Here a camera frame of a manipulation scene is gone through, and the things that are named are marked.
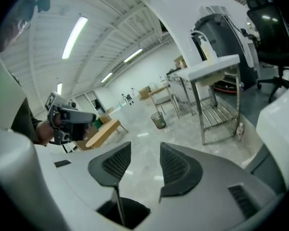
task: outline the vent slot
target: vent slot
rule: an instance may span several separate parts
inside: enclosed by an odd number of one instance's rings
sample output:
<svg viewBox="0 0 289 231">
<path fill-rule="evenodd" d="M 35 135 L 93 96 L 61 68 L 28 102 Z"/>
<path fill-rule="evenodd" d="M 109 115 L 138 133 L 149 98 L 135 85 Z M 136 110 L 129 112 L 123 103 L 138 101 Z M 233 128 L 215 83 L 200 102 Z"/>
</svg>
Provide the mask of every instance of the vent slot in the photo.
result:
<svg viewBox="0 0 289 231">
<path fill-rule="evenodd" d="M 235 199 L 237 205 L 239 206 L 242 214 L 245 216 L 246 219 L 252 217 L 254 214 L 257 213 L 258 208 L 250 199 L 250 196 L 241 185 L 228 187 L 228 190 Z"/>
</svg>

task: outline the metal table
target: metal table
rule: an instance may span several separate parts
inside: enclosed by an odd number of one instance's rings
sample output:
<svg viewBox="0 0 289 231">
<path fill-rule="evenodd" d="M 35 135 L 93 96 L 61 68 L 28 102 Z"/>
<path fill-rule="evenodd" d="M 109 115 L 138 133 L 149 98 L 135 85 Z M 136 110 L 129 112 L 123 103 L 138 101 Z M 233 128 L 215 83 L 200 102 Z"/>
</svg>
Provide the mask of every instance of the metal table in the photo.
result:
<svg viewBox="0 0 289 231">
<path fill-rule="evenodd" d="M 177 76 L 180 77 L 184 92 L 186 94 L 191 113 L 192 106 L 189 101 L 189 97 L 183 82 L 183 78 L 191 82 L 192 90 L 195 96 L 197 113 L 199 115 L 200 127 L 201 127 L 201 139 L 202 144 L 205 144 L 205 132 L 212 128 L 217 128 L 229 124 L 233 120 L 236 121 L 234 127 L 234 134 L 240 123 L 240 71 L 238 63 L 240 62 L 238 55 L 230 55 L 219 57 L 216 63 L 210 64 L 208 61 L 203 61 L 193 67 L 182 69 L 177 71 Z M 234 76 L 236 81 L 236 114 L 231 114 L 224 105 L 217 103 L 214 88 L 210 86 L 210 96 L 204 99 L 200 99 L 196 82 L 207 79 L 219 73 L 226 72 L 228 76 Z"/>
</svg>

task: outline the wooden board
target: wooden board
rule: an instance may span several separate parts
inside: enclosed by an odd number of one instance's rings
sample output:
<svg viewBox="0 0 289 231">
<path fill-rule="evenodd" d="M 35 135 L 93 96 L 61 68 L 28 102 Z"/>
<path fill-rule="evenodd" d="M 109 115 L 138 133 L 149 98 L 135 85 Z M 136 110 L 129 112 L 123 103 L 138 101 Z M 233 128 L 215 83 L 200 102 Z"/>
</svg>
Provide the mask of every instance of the wooden board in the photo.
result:
<svg viewBox="0 0 289 231">
<path fill-rule="evenodd" d="M 97 148 L 100 147 L 105 140 L 120 126 L 118 119 L 111 120 L 106 123 L 101 130 L 98 131 L 89 141 L 86 143 L 86 147 Z"/>
</svg>

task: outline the office chair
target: office chair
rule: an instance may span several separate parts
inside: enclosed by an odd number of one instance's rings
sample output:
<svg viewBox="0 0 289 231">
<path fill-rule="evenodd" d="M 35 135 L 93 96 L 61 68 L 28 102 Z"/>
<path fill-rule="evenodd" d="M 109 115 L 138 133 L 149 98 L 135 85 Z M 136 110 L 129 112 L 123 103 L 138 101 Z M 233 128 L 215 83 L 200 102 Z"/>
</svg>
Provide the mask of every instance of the office chair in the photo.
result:
<svg viewBox="0 0 289 231">
<path fill-rule="evenodd" d="M 257 87 L 261 89 L 261 83 L 271 83 L 274 88 L 270 94 L 269 102 L 280 87 L 289 88 L 289 81 L 283 79 L 284 70 L 289 70 L 289 34 L 284 19 L 278 7 L 268 0 L 247 0 L 248 17 L 255 24 L 260 35 L 260 46 L 257 49 L 260 61 L 277 65 L 278 77 L 262 79 Z"/>
</svg>

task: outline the red object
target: red object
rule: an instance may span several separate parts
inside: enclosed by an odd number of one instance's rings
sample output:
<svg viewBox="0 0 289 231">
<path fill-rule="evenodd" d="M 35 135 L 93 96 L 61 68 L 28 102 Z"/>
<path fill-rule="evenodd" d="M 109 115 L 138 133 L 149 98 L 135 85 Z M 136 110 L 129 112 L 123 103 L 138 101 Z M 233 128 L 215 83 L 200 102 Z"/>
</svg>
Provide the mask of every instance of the red object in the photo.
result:
<svg viewBox="0 0 289 231">
<path fill-rule="evenodd" d="M 223 91 L 223 92 L 227 92 L 227 93 L 236 93 L 236 90 L 224 90 L 224 89 L 217 88 L 217 87 L 214 87 L 214 89 L 220 90 L 220 91 Z"/>
</svg>

